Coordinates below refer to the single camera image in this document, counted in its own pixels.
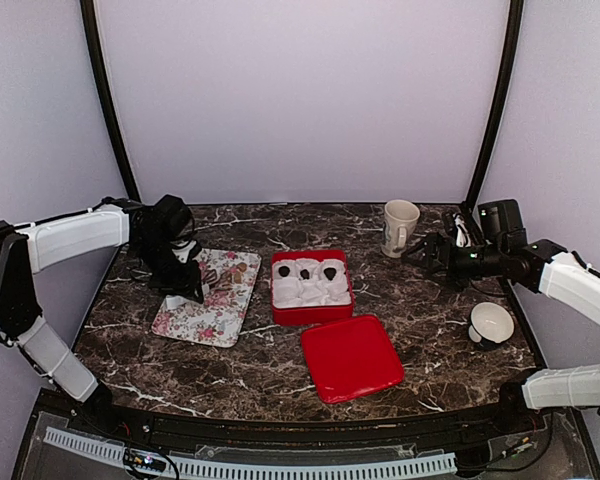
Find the tan crown chocolate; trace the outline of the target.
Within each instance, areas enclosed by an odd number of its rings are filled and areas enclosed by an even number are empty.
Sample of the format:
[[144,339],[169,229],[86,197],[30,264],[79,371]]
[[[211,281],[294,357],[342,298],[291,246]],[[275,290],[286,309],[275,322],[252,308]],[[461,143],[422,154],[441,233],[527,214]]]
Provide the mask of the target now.
[[230,272],[225,272],[219,279],[217,287],[220,289],[228,289],[233,285],[233,275]]

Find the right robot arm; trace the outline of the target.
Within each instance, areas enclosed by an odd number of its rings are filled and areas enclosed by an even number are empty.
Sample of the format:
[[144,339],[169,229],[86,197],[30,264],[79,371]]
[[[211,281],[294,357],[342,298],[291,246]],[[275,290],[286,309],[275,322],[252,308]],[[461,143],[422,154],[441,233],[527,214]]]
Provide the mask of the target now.
[[[500,277],[559,301],[600,326],[600,272],[576,251],[547,239],[528,242],[514,199],[479,206],[482,243],[458,246],[450,235],[429,233],[401,256],[430,276],[464,288],[472,280]],[[522,373],[502,385],[504,401],[490,413],[501,434],[514,432],[529,410],[556,407],[600,409],[600,363]]]

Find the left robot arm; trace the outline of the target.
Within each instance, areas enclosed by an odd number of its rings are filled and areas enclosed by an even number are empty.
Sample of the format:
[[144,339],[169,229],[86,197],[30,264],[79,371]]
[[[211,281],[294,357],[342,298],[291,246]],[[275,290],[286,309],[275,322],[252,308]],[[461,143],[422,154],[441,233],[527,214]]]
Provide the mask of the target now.
[[106,197],[93,208],[13,225],[0,221],[0,343],[17,347],[43,377],[83,404],[81,417],[100,436],[121,427],[110,390],[46,321],[33,277],[74,257],[127,246],[149,269],[151,288],[203,303],[201,247],[183,200],[154,205]]

